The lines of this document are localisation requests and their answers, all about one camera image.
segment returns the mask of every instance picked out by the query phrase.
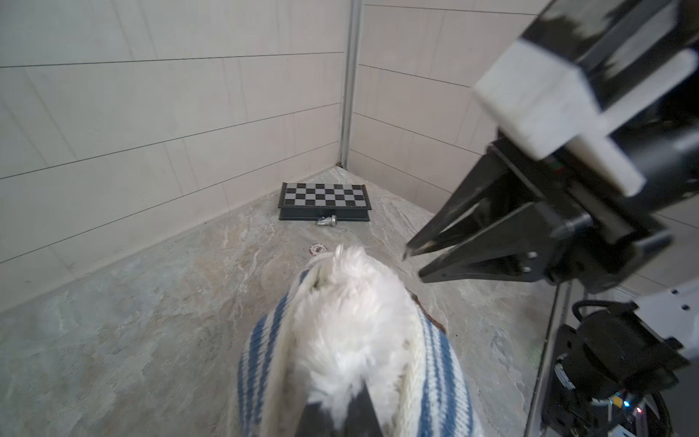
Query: marble floor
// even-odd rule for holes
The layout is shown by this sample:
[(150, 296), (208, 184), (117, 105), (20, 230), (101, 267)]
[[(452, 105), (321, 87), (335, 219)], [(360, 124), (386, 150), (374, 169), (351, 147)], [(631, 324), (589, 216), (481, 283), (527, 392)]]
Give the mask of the marble floor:
[(323, 243), (362, 244), (447, 328), (490, 436), (521, 436), (554, 299), (547, 285), (422, 284), (402, 261), (432, 214), (366, 183), (371, 222), (278, 220), (277, 194), (0, 315), (0, 436), (237, 436), (236, 369), (261, 315)]

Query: white fur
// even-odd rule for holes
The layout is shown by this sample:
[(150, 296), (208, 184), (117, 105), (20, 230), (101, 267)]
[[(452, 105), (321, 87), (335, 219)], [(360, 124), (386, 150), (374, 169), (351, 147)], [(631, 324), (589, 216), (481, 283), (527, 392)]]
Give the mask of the white fur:
[(298, 423), (299, 404), (302, 409), (307, 402), (320, 402), (339, 428), (366, 381), (386, 429), (398, 410), (409, 359), (415, 321), (410, 295), (390, 268), (360, 247), (340, 246), (311, 264), (319, 274), (314, 286), (297, 296), (282, 416), (294, 411)]

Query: stone surface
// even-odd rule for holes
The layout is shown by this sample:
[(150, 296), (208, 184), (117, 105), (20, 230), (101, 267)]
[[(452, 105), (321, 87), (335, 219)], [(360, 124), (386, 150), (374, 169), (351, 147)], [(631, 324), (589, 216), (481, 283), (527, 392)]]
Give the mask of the stone surface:
[(524, 431), (553, 290), (422, 284), (401, 261), (432, 214), (366, 183), (371, 222), (280, 222), (277, 194), (0, 315), (0, 435), (237, 436), (236, 370), (254, 323), (323, 243), (362, 244), (447, 328), (492, 436)]

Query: folding chess box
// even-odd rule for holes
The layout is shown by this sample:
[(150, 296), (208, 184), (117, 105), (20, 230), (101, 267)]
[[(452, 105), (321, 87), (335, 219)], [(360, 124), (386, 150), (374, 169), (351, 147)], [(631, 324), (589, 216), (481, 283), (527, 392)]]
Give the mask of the folding chess box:
[(368, 222), (371, 204), (364, 185), (283, 183), (279, 208), (279, 220)]

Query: black and white checkered pattern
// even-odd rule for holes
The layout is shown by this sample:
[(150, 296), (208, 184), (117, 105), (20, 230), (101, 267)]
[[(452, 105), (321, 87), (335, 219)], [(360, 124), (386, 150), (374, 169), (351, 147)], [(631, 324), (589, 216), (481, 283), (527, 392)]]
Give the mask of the black and white checkered pattern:
[(284, 206), (366, 207), (361, 185), (287, 184)]

